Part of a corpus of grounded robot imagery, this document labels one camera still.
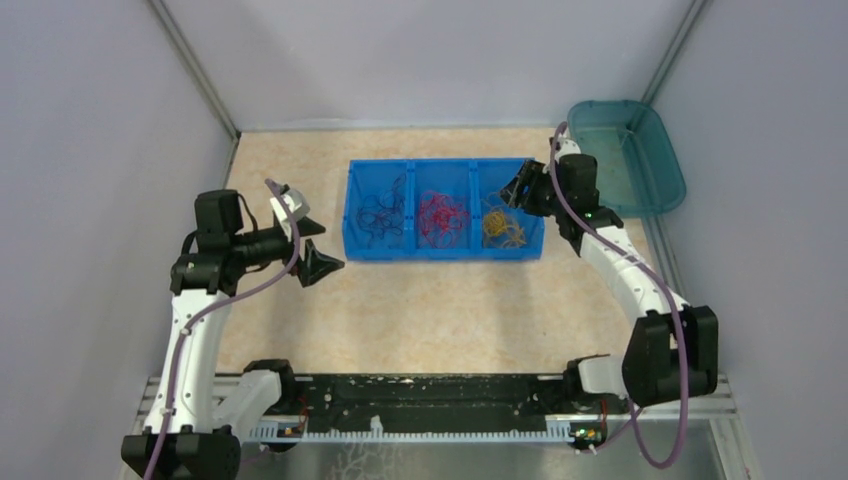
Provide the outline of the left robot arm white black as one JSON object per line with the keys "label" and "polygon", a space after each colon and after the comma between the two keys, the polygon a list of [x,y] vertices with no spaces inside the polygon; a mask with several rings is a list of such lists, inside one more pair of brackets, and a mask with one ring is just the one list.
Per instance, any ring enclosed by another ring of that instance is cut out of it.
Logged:
{"label": "left robot arm white black", "polygon": [[304,195],[268,181],[274,214],[259,228],[242,194],[232,189],[199,194],[195,228],[170,272],[171,323],[160,386],[140,433],[122,440],[123,462],[143,479],[234,479],[241,449],[266,413],[305,403],[287,360],[250,362],[238,384],[215,402],[215,362],[232,306],[284,277],[302,287],[344,267],[321,253],[313,236],[324,233],[310,219]]}

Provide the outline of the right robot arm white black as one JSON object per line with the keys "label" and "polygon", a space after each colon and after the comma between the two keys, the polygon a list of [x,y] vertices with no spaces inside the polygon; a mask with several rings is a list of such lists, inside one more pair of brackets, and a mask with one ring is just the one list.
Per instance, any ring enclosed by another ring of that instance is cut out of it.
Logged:
{"label": "right robot arm white black", "polygon": [[563,398],[576,412],[590,411],[602,395],[640,407],[700,397],[718,386],[718,319],[671,291],[633,246],[621,218],[601,205],[597,161],[567,154],[553,170],[526,160],[503,187],[508,207],[556,220],[560,236],[591,265],[616,299],[632,333],[622,355],[572,360]]}

